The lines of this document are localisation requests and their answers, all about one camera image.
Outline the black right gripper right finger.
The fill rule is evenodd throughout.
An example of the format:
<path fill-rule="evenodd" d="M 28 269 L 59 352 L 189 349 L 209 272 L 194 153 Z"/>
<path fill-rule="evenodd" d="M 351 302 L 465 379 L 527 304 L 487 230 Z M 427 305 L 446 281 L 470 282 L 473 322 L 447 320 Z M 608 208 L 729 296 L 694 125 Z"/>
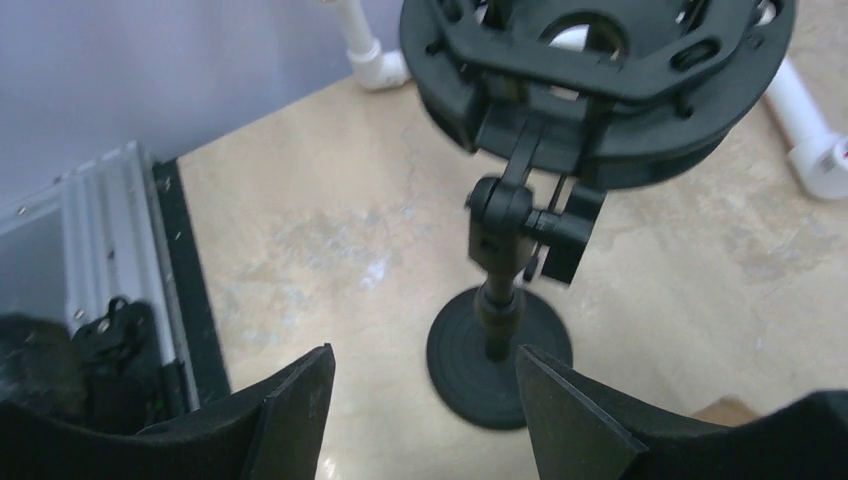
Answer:
<path fill-rule="evenodd" d="M 542 479 L 844 479 L 847 393 L 813 392 L 741 426 L 679 415 L 535 346 L 516 357 Z"/>

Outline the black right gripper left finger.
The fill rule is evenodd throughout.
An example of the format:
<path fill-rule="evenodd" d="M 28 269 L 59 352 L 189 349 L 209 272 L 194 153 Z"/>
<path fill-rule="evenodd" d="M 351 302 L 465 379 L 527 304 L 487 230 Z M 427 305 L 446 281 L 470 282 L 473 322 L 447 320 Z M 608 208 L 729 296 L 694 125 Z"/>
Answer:
<path fill-rule="evenodd" d="M 4 479 L 314 479 L 336 360 L 330 344 L 268 378 L 134 435 L 1 404 Z"/>

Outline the round base shock mount stand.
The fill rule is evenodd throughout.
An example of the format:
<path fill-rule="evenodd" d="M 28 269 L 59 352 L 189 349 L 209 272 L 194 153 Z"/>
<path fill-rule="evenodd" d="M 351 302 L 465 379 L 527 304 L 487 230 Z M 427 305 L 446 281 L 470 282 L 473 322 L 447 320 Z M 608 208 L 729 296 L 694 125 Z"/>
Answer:
<path fill-rule="evenodd" d="M 767 90 L 795 1 L 407 1 L 400 47 L 433 123 L 501 158 L 469 193 L 469 259 L 484 281 L 437 314 L 431 383 L 463 420 L 525 426 L 515 358 L 573 360 L 535 274 L 568 285 L 611 191 L 704 161 Z"/>

